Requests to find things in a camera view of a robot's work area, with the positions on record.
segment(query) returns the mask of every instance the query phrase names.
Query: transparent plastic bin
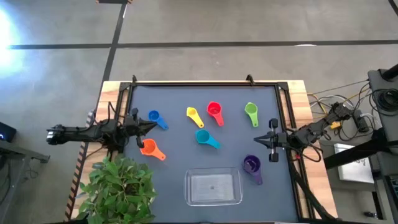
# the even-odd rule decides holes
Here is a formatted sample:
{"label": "transparent plastic bin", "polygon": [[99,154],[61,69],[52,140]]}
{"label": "transparent plastic bin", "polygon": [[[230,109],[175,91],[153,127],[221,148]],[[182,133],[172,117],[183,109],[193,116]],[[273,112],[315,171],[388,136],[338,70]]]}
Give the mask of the transparent plastic bin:
{"label": "transparent plastic bin", "polygon": [[189,169],[184,195],[191,206],[236,205],[242,202],[241,177],[237,168]]}

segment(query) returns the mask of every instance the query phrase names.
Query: potted plant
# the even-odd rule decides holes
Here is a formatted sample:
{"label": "potted plant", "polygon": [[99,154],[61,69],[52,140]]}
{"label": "potted plant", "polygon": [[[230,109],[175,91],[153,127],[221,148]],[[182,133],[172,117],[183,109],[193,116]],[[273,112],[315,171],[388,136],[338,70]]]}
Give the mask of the potted plant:
{"label": "potted plant", "polygon": [[87,217],[89,224],[148,223],[155,218],[149,208],[156,196],[153,172],[146,164],[119,154],[114,161],[106,157],[93,167],[90,183],[80,183],[88,199],[80,206],[77,218]]}

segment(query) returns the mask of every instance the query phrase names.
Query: gray tabletop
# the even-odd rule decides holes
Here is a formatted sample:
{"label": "gray tabletop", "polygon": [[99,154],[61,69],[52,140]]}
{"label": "gray tabletop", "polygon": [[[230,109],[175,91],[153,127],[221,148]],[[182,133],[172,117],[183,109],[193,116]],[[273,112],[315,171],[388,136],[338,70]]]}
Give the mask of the gray tabletop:
{"label": "gray tabletop", "polygon": [[[206,112],[210,101],[223,107],[224,126],[219,127]],[[252,127],[244,112],[247,102],[257,104],[259,127]],[[270,163],[270,150],[253,141],[269,131],[268,121],[279,119],[273,87],[148,87],[134,90],[132,107],[147,119],[150,110],[158,110],[169,129],[155,127],[146,138],[157,142],[166,155],[165,161],[143,156],[133,144],[126,155],[148,164],[154,171],[153,182],[158,193],[151,209],[155,222],[266,222],[297,221],[292,184],[285,152],[280,150],[279,162]],[[187,107],[197,109],[204,129],[221,143],[220,149],[199,145],[195,139],[198,126],[186,116]],[[256,185],[242,169],[247,154],[260,158],[264,183]],[[185,173],[192,168],[237,167],[241,174],[243,201],[238,205],[191,207],[184,198]]]}

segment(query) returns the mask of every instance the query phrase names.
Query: orange measuring cup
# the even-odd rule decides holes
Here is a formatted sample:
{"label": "orange measuring cup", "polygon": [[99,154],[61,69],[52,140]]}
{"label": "orange measuring cup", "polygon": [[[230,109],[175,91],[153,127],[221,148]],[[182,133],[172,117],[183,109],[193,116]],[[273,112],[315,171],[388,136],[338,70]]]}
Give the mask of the orange measuring cup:
{"label": "orange measuring cup", "polygon": [[142,142],[144,143],[144,148],[140,149],[142,155],[154,156],[162,161],[166,159],[166,155],[157,147],[155,140],[145,139]]}

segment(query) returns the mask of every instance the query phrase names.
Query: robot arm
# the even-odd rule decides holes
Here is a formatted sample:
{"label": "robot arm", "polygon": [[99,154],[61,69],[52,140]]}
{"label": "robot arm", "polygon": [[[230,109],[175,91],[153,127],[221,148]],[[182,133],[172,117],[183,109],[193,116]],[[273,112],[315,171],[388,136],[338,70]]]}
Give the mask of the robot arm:
{"label": "robot arm", "polygon": [[271,149],[269,154],[270,162],[278,162],[279,157],[276,147],[287,147],[302,152],[306,147],[311,146],[324,134],[324,129],[335,121],[347,120],[353,114],[353,110],[348,109],[342,103],[334,103],[327,115],[321,120],[302,126],[292,134],[275,133],[278,127],[278,120],[273,118],[269,121],[269,131],[266,135],[254,138],[254,141],[261,143],[266,148]]}
{"label": "robot arm", "polygon": [[122,125],[115,119],[106,119],[91,124],[88,128],[65,127],[61,124],[48,129],[47,142],[51,145],[64,144],[68,141],[100,142],[111,151],[123,151],[127,139],[137,136],[137,145],[144,147],[141,136],[145,136],[157,123],[144,121],[137,117],[138,110],[132,109]]}

